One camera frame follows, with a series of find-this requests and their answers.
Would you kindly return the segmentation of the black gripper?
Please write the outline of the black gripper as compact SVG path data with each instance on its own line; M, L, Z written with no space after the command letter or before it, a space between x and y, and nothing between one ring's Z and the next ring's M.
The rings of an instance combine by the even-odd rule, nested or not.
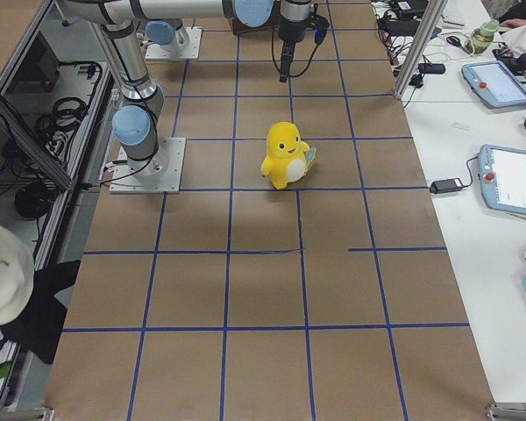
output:
M314 32L314 42L321 45L329 30L329 21L317 13L318 5L311 1L281 1L279 39L283 42L280 61L280 82L287 82L295 55L295 45L304 40L308 30Z

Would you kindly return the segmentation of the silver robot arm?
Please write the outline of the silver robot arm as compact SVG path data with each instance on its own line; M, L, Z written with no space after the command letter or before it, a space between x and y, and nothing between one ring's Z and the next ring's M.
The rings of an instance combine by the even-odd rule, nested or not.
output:
M190 44L187 30L180 19L152 20L146 24L146 36L168 52L178 52Z
M127 103L151 110L157 125L164 100L151 79L136 35L135 23L183 18L235 18L248 27L260 27L269 20L272 1L68 1L68 8L91 23L100 40L111 72L118 77ZM329 30L327 18L317 13L311 1L282 1L278 23L283 42L280 59L273 59L279 80L294 77L291 65L295 46L308 30L320 46Z

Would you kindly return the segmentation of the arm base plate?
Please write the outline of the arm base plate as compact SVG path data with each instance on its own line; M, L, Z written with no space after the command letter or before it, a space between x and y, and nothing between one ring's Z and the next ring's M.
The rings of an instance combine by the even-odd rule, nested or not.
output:
M171 25L149 23L146 28L147 61L196 60L200 53L203 29L198 26L174 29Z
M185 138L159 138L159 150L151 161L128 162L126 152L119 147L117 159L124 161L114 167L109 191L112 194L157 194L180 191Z

